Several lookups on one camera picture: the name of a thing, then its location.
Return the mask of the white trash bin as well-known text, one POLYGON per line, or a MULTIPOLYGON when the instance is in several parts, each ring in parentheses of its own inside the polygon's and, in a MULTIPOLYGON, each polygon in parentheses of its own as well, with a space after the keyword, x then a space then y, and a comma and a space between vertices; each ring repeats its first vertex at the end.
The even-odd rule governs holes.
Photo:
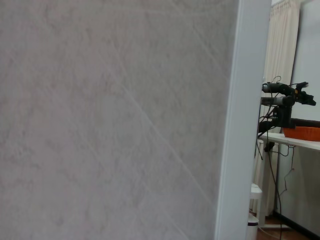
POLYGON ((246 240, 257 240, 259 220, 252 215, 248 214, 247 229, 246 229, 246 240))

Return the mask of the white desk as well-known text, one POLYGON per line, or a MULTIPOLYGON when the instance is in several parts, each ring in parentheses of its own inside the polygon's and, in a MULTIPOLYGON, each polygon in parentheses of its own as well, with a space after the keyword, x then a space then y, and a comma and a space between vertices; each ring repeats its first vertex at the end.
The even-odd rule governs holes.
POLYGON ((320 142, 287 138, 282 133, 264 133, 258 139, 260 144, 260 160, 258 187, 261 189, 261 198, 257 200, 258 226, 262 229, 288 229, 288 224, 267 224, 266 217, 275 208, 275 203, 269 203, 271 187, 274 185, 269 160, 273 157, 264 152, 267 140, 276 145, 287 145, 297 148, 298 169, 289 177, 287 186, 290 189, 283 194, 282 207, 290 220, 297 220, 314 232, 320 231, 320 142))

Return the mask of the beige curtain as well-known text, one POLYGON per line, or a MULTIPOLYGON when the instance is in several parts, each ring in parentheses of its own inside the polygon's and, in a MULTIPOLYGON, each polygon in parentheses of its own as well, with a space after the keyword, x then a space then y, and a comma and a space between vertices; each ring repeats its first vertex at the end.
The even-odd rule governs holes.
MULTIPOLYGON (((280 82, 291 83, 300 18, 301 2, 304 0, 272 0, 269 16, 267 48, 264 64, 263 83, 280 82)), ((263 176, 262 165, 264 161, 260 154, 263 153, 263 142, 257 141, 255 149, 255 163, 253 183, 258 185, 265 197, 264 204, 260 200, 251 200, 250 208, 258 213, 262 206, 261 217, 266 217, 272 212, 275 196, 275 184, 272 173, 263 176)))

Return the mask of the orange basket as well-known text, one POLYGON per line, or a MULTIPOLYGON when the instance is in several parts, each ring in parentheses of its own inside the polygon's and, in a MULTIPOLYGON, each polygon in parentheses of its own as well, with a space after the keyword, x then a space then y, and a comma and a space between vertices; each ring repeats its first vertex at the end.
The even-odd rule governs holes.
POLYGON ((320 142, 320 127, 296 126, 295 128, 283 128, 286 138, 320 142))

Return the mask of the white partition frame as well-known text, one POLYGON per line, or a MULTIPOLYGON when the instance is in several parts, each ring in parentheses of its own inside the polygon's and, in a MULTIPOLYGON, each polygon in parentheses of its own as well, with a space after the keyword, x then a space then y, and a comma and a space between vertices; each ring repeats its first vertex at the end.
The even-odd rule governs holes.
POLYGON ((239 0, 213 240, 246 240, 272 0, 239 0))

